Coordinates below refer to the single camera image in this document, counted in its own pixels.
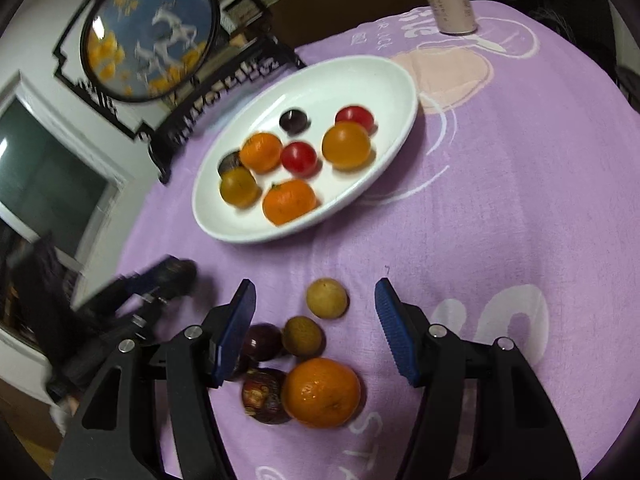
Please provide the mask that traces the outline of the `yellow kumquat fruit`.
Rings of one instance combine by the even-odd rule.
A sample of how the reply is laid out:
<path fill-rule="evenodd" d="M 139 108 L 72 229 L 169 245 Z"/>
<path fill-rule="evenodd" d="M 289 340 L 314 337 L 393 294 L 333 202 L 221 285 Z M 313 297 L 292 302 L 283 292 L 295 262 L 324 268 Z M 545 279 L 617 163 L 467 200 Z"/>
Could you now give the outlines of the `yellow kumquat fruit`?
<path fill-rule="evenodd" d="M 226 171 L 221 177 L 219 192 L 228 205 L 239 209 L 252 206 L 262 196 L 262 189 L 244 167 Z"/>

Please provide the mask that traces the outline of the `dark wrinkled passion fruit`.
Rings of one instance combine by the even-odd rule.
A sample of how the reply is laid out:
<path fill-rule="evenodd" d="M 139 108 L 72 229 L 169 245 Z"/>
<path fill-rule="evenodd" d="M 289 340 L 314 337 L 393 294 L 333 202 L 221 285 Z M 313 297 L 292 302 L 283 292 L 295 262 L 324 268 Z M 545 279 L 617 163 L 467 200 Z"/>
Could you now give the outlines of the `dark wrinkled passion fruit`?
<path fill-rule="evenodd" d="M 226 172 L 231 171 L 235 168 L 243 167 L 243 164 L 240 159 L 240 151 L 235 150 L 228 154 L 225 154 L 224 157 L 218 164 L 218 174 L 222 177 Z"/>

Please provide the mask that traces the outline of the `orange mandarin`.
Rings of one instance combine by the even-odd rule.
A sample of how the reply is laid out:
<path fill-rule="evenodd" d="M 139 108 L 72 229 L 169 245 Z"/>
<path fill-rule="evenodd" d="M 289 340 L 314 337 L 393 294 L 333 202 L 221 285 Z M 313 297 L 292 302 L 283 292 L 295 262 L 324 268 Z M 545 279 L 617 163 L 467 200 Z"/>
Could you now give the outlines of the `orange mandarin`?
<path fill-rule="evenodd" d="M 268 174 L 279 167 L 282 148 L 282 142 L 277 136 L 269 132 L 258 132 L 242 145 L 240 161 L 255 174 Z"/>
<path fill-rule="evenodd" d="M 285 411 L 314 429 L 343 426 L 358 412 L 362 387 L 354 370 L 340 362 L 314 358 L 296 365 L 281 391 Z"/>
<path fill-rule="evenodd" d="M 283 226 L 318 206 L 318 198 L 304 180 L 273 183 L 262 200 L 264 216 L 275 226 Z"/>

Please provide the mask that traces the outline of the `red cherry tomato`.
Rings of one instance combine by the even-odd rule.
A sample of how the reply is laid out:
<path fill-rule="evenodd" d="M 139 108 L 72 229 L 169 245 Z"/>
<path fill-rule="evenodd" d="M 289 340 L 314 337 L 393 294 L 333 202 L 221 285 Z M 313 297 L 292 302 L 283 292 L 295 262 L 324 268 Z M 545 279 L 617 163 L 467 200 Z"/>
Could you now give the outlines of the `red cherry tomato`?
<path fill-rule="evenodd" d="M 280 162 L 283 168 L 295 177 L 312 176 L 318 166 L 318 155 L 314 148 L 302 141 L 289 143 L 281 152 Z"/>

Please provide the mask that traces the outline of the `dark purple plum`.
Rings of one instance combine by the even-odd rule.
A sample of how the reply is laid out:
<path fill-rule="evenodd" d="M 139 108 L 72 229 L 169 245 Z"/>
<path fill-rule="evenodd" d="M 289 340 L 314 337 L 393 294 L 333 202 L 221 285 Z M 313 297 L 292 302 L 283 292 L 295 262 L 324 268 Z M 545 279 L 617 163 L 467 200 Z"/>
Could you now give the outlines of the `dark purple plum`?
<path fill-rule="evenodd" d="M 289 136 L 297 136 L 308 128 L 309 119 L 303 110 L 290 108 L 280 116 L 279 126 Z"/>
<path fill-rule="evenodd" d="M 283 356 L 280 328 L 270 323 L 251 325 L 243 342 L 242 355 L 256 362 L 268 362 Z"/>

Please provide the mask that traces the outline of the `smooth orange fruit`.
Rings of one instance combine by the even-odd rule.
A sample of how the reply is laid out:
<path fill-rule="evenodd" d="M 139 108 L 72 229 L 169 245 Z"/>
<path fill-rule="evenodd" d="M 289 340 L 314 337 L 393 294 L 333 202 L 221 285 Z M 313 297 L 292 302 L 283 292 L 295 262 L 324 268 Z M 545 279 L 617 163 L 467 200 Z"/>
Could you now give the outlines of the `smooth orange fruit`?
<path fill-rule="evenodd" d="M 363 166 L 372 152 L 369 133 L 356 122 L 337 122 L 324 134 L 321 148 L 323 157 L 341 171 Z"/>

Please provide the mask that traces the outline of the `small red tomato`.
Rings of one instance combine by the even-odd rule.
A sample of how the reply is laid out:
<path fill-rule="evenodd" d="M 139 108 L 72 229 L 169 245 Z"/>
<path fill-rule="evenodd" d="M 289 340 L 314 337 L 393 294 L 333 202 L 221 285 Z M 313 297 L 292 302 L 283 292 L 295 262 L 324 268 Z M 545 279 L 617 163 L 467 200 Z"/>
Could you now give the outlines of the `small red tomato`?
<path fill-rule="evenodd" d="M 360 105 L 349 105 L 341 108 L 335 115 L 334 122 L 354 122 L 371 133 L 375 127 L 375 119 L 370 110 Z"/>

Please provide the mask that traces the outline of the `brown wrinkled passion fruit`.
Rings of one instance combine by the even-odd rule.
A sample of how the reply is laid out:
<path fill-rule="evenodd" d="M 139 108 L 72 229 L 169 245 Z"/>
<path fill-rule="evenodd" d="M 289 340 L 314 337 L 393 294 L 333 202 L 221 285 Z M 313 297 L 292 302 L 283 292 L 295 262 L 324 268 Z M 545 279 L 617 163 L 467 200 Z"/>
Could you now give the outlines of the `brown wrinkled passion fruit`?
<path fill-rule="evenodd" d="M 285 372 L 275 368 L 253 368 L 244 378 L 241 400 L 245 413 L 266 425 L 281 425 L 291 417 L 281 400 Z"/>

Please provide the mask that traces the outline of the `small green yellow fruit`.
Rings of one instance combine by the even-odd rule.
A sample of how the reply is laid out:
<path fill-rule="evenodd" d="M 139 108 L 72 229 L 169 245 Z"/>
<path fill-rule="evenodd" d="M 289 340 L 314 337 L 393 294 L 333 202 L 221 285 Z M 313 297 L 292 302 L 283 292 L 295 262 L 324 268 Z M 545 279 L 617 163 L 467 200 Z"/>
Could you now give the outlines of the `small green yellow fruit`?
<path fill-rule="evenodd" d="M 298 358 L 318 356 L 323 350 L 325 339 L 322 328 L 306 316 L 289 318 L 282 330 L 283 347 Z"/>

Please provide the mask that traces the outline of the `small tan round fruit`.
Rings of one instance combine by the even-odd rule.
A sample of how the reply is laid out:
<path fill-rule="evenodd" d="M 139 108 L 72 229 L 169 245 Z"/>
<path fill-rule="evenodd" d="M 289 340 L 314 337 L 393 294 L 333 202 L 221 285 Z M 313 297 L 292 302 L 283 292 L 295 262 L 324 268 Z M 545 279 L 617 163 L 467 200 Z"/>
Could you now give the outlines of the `small tan round fruit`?
<path fill-rule="evenodd" d="M 318 318 L 334 320 L 345 314 L 349 299 L 340 282 L 333 278 L 318 278 L 307 287 L 306 305 Z"/>

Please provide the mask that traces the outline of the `white oval plate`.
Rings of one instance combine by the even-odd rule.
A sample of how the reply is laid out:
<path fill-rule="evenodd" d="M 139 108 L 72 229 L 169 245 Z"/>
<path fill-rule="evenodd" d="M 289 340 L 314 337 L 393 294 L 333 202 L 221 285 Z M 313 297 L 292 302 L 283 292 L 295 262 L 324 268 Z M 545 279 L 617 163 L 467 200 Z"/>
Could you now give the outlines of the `white oval plate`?
<path fill-rule="evenodd" d="M 416 121 L 416 84 L 399 64 L 348 56 L 262 92 L 221 131 L 192 194 L 200 228 L 226 243 L 275 240 L 358 198 Z"/>

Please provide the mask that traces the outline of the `round deer picture screen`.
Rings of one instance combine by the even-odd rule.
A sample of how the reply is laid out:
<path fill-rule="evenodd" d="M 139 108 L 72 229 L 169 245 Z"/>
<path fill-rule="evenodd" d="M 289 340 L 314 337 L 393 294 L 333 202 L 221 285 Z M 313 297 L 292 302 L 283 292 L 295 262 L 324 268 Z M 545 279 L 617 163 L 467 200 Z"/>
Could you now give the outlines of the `round deer picture screen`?
<path fill-rule="evenodd" d="M 130 140 L 158 180 L 223 94 L 304 67 L 262 0 L 82 0 L 53 49 L 55 78 Z"/>

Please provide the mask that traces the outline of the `pale drink can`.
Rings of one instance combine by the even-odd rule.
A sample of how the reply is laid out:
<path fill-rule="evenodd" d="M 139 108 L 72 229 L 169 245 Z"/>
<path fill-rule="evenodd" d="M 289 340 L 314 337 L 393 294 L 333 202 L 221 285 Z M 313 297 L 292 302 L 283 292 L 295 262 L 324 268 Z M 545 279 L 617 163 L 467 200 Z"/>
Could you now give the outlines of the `pale drink can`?
<path fill-rule="evenodd" d="M 471 0 L 427 0 L 436 25 L 442 34 L 471 35 L 477 31 L 477 22 Z"/>

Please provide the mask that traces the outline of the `window with white frame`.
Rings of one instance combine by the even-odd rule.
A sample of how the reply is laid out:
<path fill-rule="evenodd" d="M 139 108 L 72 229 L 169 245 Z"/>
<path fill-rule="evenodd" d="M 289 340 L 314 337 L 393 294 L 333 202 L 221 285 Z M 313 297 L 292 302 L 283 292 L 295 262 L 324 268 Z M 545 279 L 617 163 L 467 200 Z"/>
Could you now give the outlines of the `window with white frame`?
<path fill-rule="evenodd" d="M 127 183 L 25 76 L 1 88 L 1 220 L 14 232 L 52 235 L 64 266 L 84 272 Z"/>

